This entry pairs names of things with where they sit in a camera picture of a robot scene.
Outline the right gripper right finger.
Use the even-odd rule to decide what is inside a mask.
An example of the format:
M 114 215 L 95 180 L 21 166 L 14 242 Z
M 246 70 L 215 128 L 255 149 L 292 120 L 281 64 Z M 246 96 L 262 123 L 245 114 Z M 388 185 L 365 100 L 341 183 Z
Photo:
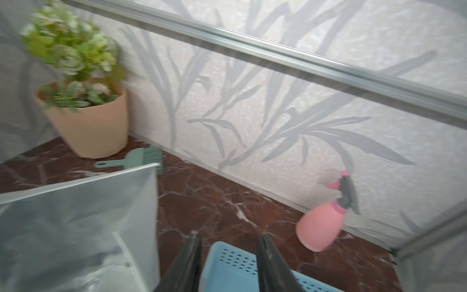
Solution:
M 256 263 L 261 292 L 305 291 L 267 234 L 259 235 Z

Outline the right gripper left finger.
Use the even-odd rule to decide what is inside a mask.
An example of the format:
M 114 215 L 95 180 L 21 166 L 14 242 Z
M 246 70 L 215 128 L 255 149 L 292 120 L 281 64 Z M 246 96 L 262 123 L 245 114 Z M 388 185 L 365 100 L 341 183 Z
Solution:
M 201 236 L 193 231 L 154 292 L 197 292 L 201 278 Z

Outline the white insulated delivery bag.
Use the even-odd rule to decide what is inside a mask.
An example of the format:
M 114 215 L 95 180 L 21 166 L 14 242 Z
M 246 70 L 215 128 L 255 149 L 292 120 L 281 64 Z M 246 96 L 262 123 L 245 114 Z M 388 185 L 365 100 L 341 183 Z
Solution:
M 151 292 L 157 165 L 1 195 L 4 292 Z

